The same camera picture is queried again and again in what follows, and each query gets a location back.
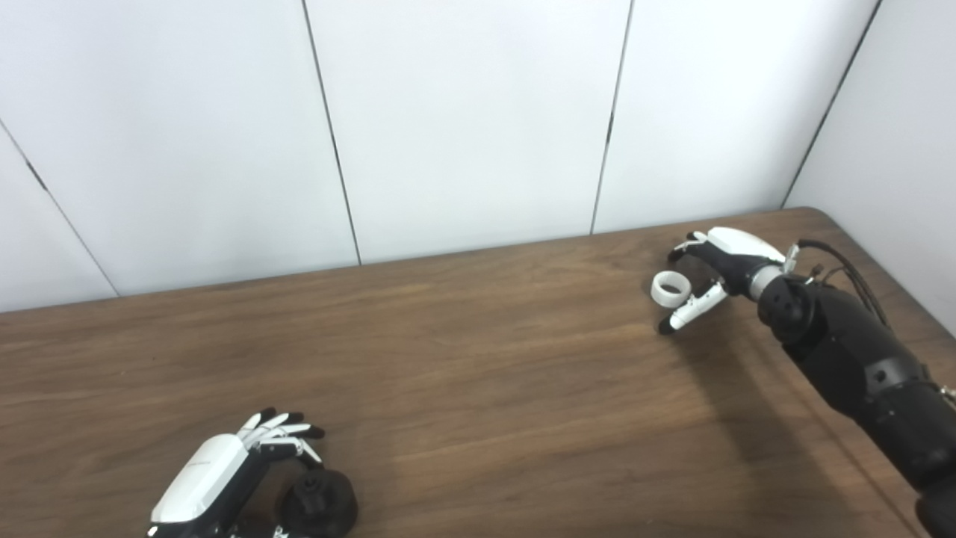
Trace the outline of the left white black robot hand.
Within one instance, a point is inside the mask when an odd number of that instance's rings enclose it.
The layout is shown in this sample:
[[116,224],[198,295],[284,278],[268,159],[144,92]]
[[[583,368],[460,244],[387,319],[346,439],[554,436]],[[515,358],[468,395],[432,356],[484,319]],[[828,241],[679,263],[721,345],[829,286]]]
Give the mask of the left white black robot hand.
[[147,537],[236,537],[243,508],[274,463],[295,459],[306,469],[323,467],[311,440],[324,429],[304,413],[253,413],[234,433],[206,439],[151,511]]

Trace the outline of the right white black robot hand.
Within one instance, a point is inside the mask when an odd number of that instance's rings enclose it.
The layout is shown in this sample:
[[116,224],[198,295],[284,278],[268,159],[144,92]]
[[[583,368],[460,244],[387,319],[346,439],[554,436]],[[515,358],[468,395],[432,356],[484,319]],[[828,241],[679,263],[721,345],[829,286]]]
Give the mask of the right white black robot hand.
[[662,335],[676,333],[728,297],[743,296],[757,302],[769,283],[784,275],[786,260],[767,241],[728,227],[690,232],[686,241],[671,250],[667,262],[675,265],[684,256],[701,260],[716,276],[692,291],[660,321],[658,331]]

